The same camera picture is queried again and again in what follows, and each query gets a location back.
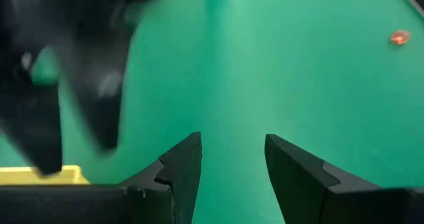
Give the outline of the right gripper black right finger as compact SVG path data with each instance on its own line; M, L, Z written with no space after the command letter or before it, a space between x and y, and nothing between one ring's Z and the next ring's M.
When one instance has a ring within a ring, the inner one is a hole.
M274 134L264 153L269 179L286 223L352 223L351 198L381 187Z

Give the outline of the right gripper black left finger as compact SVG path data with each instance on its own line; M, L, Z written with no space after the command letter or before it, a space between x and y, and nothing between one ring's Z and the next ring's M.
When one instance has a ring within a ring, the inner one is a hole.
M201 177L201 133L194 132L121 184L128 223L191 224Z

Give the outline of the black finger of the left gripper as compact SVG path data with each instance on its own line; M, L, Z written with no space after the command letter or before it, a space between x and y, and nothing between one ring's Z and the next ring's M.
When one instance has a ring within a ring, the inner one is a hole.
M103 150L115 150L130 33L78 39L64 47L64 77L81 115Z
M1 133L43 176L62 170L58 85L1 92Z

